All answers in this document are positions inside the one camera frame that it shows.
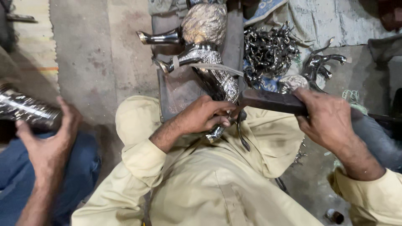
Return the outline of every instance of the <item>brass tip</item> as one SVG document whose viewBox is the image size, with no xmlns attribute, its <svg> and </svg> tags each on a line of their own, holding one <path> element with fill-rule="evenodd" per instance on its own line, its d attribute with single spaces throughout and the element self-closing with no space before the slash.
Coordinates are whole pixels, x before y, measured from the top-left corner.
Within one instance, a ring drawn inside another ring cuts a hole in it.
<svg viewBox="0 0 402 226">
<path fill-rule="evenodd" d="M 144 32 L 136 31 L 136 33 L 137 33 L 139 39 L 141 40 L 142 44 L 146 45 L 147 41 L 146 41 L 146 36 L 145 36 Z"/>
<path fill-rule="evenodd" d="M 168 71 L 168 67 L 166 65 L 165 62 L 161 61 L 161 60 L 155 60 L 155 62 L 158 64 L 158 66 L 160 67 L 160 69 L 162 69 L 162 71 L 165 73 L 165 75 L 167 76 L 169 74 Z"/>
</svg>

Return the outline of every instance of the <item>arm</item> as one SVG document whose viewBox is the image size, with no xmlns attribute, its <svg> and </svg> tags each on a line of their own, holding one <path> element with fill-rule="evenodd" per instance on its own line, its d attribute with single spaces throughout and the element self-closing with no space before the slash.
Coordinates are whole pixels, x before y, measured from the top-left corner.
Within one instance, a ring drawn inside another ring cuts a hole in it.
<svg viewBox="0 0 402 226">
<path fill-rule="evenodd" d="M 334 153 L 341 169 L 328 177 L 333 190 L 351 203 L 354 225 L 402 225 L 402 175 L 386 170 L 353 132 L 349 104 L 341 98 L 298 88 L 309 117 L 297 116 L 311 140 Z"/>
<path fill-rule="evenodd" d="M 71 146 L 82 120 L 80 113 L 62 98 L 57 99 L 63 111 L 62 126 L 58 133 L 48 139 L 35 137 L 28 124 L 17 121 L 17 135 L 28 150 L 29 160 L 35 171 L 35 183 L 31 196 L 24 207 L 17 225 L 41 226 L 49 219 L 53 200 L 63 179 Z"/>
<path fill-rule="evenodd" d="M 226 111 L 235 108 L 230 102 L 202 96 L 160 126 L 148 140 L 124 147 L 123 161 L 87 204 L 73 213 L 72 225 L 142 225 L 143 196 L 161 183 L 161 169 L 175 141 L 185 134 L 210 130 L 218 123 L 229 126 Z"/>
</svg>

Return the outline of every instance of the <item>green string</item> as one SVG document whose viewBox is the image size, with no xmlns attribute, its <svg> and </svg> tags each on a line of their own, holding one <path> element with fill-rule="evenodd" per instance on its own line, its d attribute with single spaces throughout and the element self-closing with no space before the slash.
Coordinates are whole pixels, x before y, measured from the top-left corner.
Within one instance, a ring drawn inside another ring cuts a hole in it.
<svg viewBox="0 0 402 226">
<path fill-rule="evenodd" d="M 367 108 L 359 104 L 359 92 L 357 90 L 345 90 L 342 93 L 342 98 L 347 101 L 349 96 L 349 104 L 352 108 L 359 110 L 364 115 L 368 114 Z"/>
</svg>

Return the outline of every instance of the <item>metal scrap pile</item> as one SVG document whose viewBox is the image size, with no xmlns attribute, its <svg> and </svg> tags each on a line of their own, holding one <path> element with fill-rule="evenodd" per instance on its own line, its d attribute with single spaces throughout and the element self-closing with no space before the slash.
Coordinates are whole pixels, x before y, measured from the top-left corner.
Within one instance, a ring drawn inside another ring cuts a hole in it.
<svg viewBox="0 0 402 226">
<path fill-rule="evenodd" d="M 293 58 L 299 53 L 296 41 L 290 35 L 289 22 L 270 31 L 248 28 L 244 31 L 244 78 L 250 86 L 259 84 L 263 76 L 284 75 Z"/>
</svg>

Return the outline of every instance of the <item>small bottle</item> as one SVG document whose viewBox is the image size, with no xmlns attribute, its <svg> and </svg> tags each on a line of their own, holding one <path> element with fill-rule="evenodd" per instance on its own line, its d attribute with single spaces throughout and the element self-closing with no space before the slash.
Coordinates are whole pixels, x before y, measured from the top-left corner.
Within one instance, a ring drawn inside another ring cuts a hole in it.
<svg viewBox="0 0 402 226">
<path fill-rule="evenodd" d="M 0 80 L 0 119 L 24 120 L 32 128 L 57 131 L 62 112 L 57 107 L 20 93 L 10 83 Z"/>
<path fill-rule="evenodd" d="M 345 217 L 338 211 L 334 209 L 329 209 L 325 213 L 325 216 L 331 221 L 335 222 L 336 224 L 341 224 Z"/>
</svg>

